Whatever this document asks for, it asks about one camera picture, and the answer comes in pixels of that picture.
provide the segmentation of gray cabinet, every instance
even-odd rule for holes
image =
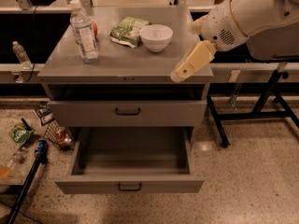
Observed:
[[[207,67],[180,84],[170,79],[198,42],[188,32],[189,11],[95,7],[95,20],[96,14],[109,15],[98,20],[105,31],[99,61],[82,62],[68,29],[38,75],[55,118],[77,141],[69,172],[56,184],[64,193],[198,192],[203,180],[194,174],[192,140],[212,72]],[[152,53],[111,42],[111,23],[128,14],[170,26],[175,35],[169,47]]]

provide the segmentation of drawer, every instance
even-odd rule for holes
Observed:
[[[206,101],[50,101],[61,126],[199,126]]]
[[[186,129],[81,128],[65,194],[198,192]]]

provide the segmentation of can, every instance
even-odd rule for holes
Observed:
[[[38,140],[35,154],[37,155],[38,153],[41,153],[41,154],[46,156],[47,155],[47,150],[48,150],[47,141],[44,140],[44,139]]]
[[[59,127],[58,130],[55,132],[56,137],[56,144],[60,147],[64,147],[65,145],[65,129],[64,127]]]

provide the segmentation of black stand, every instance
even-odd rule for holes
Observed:
[[[287,72],[284,72],[284,68],[286,65],[287,63],[285,62],[280,63],[278,65],[278,68],[273,72],[266,87],[263,89],[259,100],[257,101],[257,103],[255,104],[255,106],[253,107],[250,113],[218,114],[211,97],[209,95],[206,97],[207,106],[209,106],[212,112],[217,129],[221,136],[222,147],[228,147],[230,145],[221,124],[222,120],[291,118],[292,121],[299,128],[299,119],[292,112],[288,104],[285,102],[285,100],[281,97],[281,95],[277,91],[277,84],[279,79],[281,77],[283,79],[288,78],[289,74]],[[268,100],[271,94],[274,94],[276,96],[274,102],[280,103],[281,106],[284,108],[284,111],[261,112],[264,104],[266,103],[266,101]]]
[[[38,169],[39,164],[46,163],[46,161],[47,161],[46,152],[47,152],[47,147],[45,147],[45,149],[42,150],[42,152],[36,152],[35,162],[32,165],[28,176],[26,177],[26,180],[22,186],[22,190],[21,190],[16,202],[14,203],[13,207],[11,208],[9,216],[6,219],[6,224],[14,223],[17,215],[19,214],[19,210],[21,208],[22,202],[24,201],[24,199],[26,197],[28,189],[30,188],[31,183],[34,180],[34,177],[36,175],[36,171]]]

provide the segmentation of plastic bottle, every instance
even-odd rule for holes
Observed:
[[[26,158],[27,149],[25,147],[22,147],[13,154],[13,156],[7,163],[7,168],[9,168],[11,176],[16,177],[16,175],[20,175],[20,165],[24,163]]]
[[[74,37],[78,44],[78,51],[85,63],[93,63],[99,56],[91,19],[82,11],[79,0],[70,2],[73,10],[70,23],[73,28]]]
[[[26,53],[24,47],[19,44],[17,41],[12,42],[12,49],[15,52],[16,56],[19,59],[19,62],[22,64],[24,70],[30,70],[32,68],[32,63]]]

